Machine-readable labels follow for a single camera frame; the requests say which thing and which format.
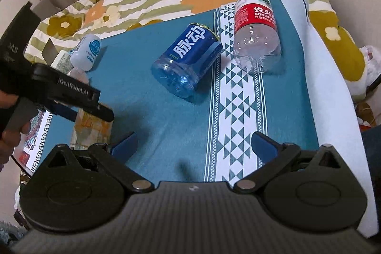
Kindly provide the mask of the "orange label small cup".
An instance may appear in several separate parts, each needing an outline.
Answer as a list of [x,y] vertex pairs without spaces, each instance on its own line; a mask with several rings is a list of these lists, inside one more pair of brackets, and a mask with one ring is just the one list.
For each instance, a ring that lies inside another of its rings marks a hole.
[[80,68],[72,68],[68,74],[69,77],[74,78],[86,85],[89,85],[89,78],[87,77],[86,72]]

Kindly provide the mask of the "green white label cup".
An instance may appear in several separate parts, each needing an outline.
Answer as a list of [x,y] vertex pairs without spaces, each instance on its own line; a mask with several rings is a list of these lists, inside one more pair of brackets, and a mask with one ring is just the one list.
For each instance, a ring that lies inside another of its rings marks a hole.
[[73,68],[70,58],[71,54],[69,52],[61,50],[50,66],[67,74]]

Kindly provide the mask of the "white blue label cup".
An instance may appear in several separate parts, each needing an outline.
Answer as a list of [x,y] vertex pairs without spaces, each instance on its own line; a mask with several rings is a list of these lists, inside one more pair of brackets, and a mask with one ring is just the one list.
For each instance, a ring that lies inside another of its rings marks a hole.
[[73,67],[79,68],[84,72],[90,71],[101,51],[101,48],[102,42],[98,36],[94,34],[84,36],[70,57]]

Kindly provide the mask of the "blue label cut bottle cup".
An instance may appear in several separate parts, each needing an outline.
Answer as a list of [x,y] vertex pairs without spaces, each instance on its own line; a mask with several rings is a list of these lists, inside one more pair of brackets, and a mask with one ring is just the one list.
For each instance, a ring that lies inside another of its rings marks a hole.
[[173,95],[187,99],[220,56],[223,45],[207,26],[190,23],[153,63],[154,78]]

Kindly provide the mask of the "grey metal triangular piece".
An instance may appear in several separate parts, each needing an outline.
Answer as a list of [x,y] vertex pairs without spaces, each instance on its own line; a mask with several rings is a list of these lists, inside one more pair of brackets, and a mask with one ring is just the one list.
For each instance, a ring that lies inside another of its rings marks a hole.
[[47,65],[51,66],[54,62],[55,58],[58,56],[59,52],[57,51],[54,43],[49,39],[46,42],[46,45],[44,46],[42,52],[42,57],[44,61],[47,63]]

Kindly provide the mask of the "patterned box under mat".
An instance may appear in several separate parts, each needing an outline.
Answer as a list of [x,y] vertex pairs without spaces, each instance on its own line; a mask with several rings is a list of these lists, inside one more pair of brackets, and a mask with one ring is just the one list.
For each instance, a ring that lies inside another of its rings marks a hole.
[[21,142],[14,149],[12,159],[29,177],[37,170],[53,114],[39,111],[30,121],[31,128],[27,135],[21,135]]

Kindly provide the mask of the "teal patterned cloth mat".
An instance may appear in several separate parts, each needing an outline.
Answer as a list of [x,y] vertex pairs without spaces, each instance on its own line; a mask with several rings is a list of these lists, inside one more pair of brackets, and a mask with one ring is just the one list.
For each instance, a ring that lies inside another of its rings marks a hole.
[[[263,166],[250,145],[260,131],[277,141],[312,149],[336,147],[366,192],[359,231],[378,231],[371,175],[351,96],[333,58],[312,25],[307,0],[269,0],[280,37],[280,60],[265,73],[242,70],[233,56],[234,6],[229,4],[102,41],[90,73],[98,93],[69,89],[76,103],[95,101],[114,114],[112,140],[138,134],[126,165],[161,180],[226,180],[233,184]],[[221,53],[187,98],[167,91],[151,66],[187,26],[208,26]]]

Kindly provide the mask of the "red label clear cut bottle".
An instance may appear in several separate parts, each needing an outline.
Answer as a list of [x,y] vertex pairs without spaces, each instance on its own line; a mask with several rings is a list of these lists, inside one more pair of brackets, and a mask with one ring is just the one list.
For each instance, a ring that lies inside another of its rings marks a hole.
[[281,45],[270,0],[237,0],[234,6],[234,59],[250,74],[271,71]]

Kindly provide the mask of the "white plastic bag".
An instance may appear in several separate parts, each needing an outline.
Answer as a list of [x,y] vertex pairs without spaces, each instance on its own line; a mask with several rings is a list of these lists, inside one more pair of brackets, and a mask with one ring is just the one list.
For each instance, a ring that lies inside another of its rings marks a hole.
[[360,51],[362,52],[366,63],[366,86],[369,87],[380,76],[380,48],[367,45],[362,47]]

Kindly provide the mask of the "floral striped bed quilt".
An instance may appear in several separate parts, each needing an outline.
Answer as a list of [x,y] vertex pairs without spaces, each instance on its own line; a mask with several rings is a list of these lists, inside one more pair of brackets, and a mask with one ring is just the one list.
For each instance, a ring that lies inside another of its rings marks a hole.
[[[107,38],[145,25],[199,14],[236,0],[79,0],[44,19],[26,47],[25,57],[43,60],[48,41],[71,50],[86,34]],[[366,63],[347,30],[341,27],[329,0],[308,0],[309,18],[342,73],[351,97],[366,95]]]

